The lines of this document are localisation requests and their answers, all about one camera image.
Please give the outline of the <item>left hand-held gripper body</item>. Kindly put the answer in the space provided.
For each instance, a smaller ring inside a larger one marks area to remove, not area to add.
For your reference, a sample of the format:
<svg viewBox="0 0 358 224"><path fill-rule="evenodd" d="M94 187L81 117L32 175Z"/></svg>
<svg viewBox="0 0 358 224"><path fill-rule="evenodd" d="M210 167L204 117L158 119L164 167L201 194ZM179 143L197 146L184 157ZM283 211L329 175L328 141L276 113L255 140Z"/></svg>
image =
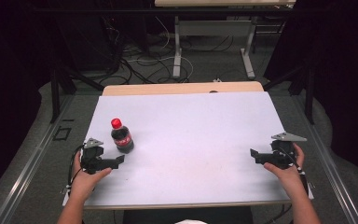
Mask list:
<svg viewBox="0 0 358 224"><path fill-rule="evenodd" d="M93 175L100 171L99 167L102 162L103 142L90 138L83 146L80 160L81 168L88 174Z"/></svg>

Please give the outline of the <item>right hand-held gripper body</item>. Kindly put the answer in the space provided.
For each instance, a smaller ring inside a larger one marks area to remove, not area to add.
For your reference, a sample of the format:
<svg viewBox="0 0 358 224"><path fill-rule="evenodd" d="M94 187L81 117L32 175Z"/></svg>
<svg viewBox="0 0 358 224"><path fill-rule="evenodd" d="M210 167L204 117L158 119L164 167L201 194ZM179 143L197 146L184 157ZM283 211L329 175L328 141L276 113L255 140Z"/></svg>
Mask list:
<svg viewBox="0 0 358 224"><path fill-rule="evenodd" d="M292 164L296 165L296 150L294 148L294 142L306 142L307 138L298 136L292 133L278 133L272 135L273 139L271 143L274 165L287 169Z"/></svg>

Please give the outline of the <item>cola bottle with red cap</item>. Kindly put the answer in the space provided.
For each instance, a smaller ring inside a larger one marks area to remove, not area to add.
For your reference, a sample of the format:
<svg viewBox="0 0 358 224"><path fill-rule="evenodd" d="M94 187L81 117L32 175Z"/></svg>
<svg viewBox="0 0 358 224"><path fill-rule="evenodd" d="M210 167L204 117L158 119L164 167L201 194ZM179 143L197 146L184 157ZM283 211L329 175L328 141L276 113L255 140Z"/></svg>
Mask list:
<svg viewBox="0 0 358 224"><path fill-rule="evenodd" d="M121 120L114 118L111 120L111 137L117 149L122 153L130 153L134 148L130 130L122 124Z"/></svg>

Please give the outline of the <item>person's right hand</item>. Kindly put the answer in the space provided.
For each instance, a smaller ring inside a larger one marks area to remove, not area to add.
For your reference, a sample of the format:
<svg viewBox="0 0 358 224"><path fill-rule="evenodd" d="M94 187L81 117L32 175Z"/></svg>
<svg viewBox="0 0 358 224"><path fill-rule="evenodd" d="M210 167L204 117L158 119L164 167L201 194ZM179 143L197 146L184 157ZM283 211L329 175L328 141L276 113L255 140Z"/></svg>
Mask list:
<svg viewBox="0 0 358 224"><path fill-rule="evenodd" d="M308 194L303 186L297 167L294 165L287 169L280 169L266 162L264 168L275 174L282 184L286 194L292 202L300 198L308 199Z"/></svg>

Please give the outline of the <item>person's left hand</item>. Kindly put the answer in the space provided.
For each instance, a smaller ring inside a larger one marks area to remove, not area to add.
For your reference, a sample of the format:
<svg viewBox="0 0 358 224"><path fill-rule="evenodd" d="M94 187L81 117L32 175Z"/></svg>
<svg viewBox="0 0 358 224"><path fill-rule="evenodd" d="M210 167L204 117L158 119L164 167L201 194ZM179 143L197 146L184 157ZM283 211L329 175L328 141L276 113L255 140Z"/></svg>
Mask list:
<svg viewBox="0 0 358 224"><path fill-rule="evenodd" d="M91 195L95 186L111 172L111 168L105 168L93 175L84 172L80 166L80 153L77 152L73 163L69 203L83 204Z"/></svg>

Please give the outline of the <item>black metal stand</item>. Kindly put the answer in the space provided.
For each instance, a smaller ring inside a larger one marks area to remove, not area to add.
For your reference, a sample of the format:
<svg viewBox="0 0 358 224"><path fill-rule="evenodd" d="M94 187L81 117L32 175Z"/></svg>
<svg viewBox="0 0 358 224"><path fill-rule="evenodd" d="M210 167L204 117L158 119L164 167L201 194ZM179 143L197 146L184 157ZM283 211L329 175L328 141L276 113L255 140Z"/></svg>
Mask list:
<svg viewBox="0 0 358 224"><path fill-rule="evenodd" d="M281 84L287 79L293 78L294 81L290 85L288 91L291 95L299 95L302 90L306 91L304 114L308 122L313 125L313 95L314 95L314 80L315 80L315 66L310 63L302 63L295 66L289 72L284 73L278 78L269 81L263 86L265 91L270 90L272 87Z"/></svg>
<svg viewBox="0 0 358 224"><path fill-rule="evenodd" d="M60 89L62 89L66 94L76 93L76 85L73 79L78 79L97 91L103 91L104 89L103 85L83 76L80 72L75 71L60 61L55 62L49 72L52 100L51 123L54 123L61 114Z"/></svg>

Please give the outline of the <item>white table mat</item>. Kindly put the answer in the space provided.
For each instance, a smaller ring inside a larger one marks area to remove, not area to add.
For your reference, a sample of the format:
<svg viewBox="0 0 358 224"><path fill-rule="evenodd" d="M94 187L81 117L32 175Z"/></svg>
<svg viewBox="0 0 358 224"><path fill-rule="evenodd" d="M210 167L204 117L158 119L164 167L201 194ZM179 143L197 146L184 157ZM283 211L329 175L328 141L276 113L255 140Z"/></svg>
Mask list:
<svg viewBox="0 0 358 224"><path fill-rule="evenodd" d="M147 209L284 203L278 178L250 152L271 151L284 128L264 91L102 96L88 137L104 157L119 152L113 118L131 132L134 149L99 182L88 209Z"/></svg>

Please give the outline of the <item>person's dark clothing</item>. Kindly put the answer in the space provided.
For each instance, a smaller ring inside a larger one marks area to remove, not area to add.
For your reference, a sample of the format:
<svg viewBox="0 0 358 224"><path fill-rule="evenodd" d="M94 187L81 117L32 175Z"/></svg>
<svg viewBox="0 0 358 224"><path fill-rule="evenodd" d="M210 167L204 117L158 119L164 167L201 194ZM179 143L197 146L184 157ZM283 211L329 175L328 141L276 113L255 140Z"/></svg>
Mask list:
<svg viewBox="0 0 358 224"><path fill-rule="evenodd" d="M248 206L128 210L123 224L175 224L187 219L206 224L254 224Z"/></svg>

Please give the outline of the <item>wooden table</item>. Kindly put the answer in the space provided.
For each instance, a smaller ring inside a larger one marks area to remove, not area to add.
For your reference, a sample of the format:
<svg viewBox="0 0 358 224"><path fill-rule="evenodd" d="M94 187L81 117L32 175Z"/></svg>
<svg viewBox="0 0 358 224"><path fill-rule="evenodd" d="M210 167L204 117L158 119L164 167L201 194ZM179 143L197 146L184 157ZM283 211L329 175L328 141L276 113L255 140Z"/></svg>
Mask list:
<svg viewBox="0 0 358 224"><path fill-rule="evenodd" d="M263 90L262 85L257 81L110 85L104 88L102 96L190 94Z"/></svg>

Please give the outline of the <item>black curtain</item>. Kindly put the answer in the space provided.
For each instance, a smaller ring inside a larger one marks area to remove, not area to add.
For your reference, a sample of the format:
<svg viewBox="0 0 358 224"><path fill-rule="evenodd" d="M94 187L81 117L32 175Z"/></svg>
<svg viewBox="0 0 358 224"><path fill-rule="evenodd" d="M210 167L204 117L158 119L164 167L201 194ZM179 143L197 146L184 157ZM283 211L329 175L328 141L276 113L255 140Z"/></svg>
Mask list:
<svg viewBox="0 0 358 224"><path fill-rule="evenodd" d="M287 21L264 77L315 61L314 97L333 126L331 148L358 166L358 0L296 0L294 9L324 13Z"/></svg>
<svg viewBox="0 0 358 224"><path fill-rule="evenodd" d="M0 0L0 178L34 123L48 82L21 0Z"/></svg>

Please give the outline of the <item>white desk with metal legs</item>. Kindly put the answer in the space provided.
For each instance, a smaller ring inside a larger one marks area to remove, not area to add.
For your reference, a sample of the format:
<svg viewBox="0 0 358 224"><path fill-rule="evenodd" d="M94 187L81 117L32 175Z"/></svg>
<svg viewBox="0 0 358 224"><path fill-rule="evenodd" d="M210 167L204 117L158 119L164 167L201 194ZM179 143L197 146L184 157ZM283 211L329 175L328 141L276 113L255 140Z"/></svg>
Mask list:
<svg viewBox="0 0 358 224"><path fill-rule="evenodd" d="M292 7L296 0L155 0L156 7L163 9L276 9L277 7ZM217 19L195 19L187 21L174 17L175 55L172 76L181 75L182 36L245 36L246 45L241 49L241 57L245 74L249 79L255 79L249 52L255 36L257 16L248 16L247 20L223 20L223 15L216 13Z"/></svg>

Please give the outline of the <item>aluminium floor rail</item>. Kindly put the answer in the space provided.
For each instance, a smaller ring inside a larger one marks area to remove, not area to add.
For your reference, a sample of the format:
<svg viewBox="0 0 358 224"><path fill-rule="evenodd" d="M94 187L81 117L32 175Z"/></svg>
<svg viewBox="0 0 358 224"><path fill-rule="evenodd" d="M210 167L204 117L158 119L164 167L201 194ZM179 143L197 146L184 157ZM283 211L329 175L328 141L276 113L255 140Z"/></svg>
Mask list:
<svg viewBox="0 0 358 224"><path fill-rule="evenodd" d="M336 198L340 204L341 210L345 214L346 219L349 224L358 224L358 210L353 203L353 200L344 185L344 182L337 171L337 166L327 150L327 147L324 145L321 136L318 134L317 129L313 124L307 119L304 108L305 104L302 102L300 96L292 97L294 105L296 106L296 111L300 114L305 127L310 132L309 140L313 143L316 150L316 154L319 158L319 161L324 168L324 172L329 180L330 186L334 191Z"/></svg>
<svg viewBox="0 0 358 224"><path fill-rule="evenodd" d="M65 96L61 104L61 114L53 123L50 123L45 134L31 154L30 159L25 163L19 177L16 179L9 194L0 208L0 224L9 224L16 211L24 193L28 189L35 172L43 160L53 135L59 130L59 122L64 113L73 102L74 95Z"/></svg>

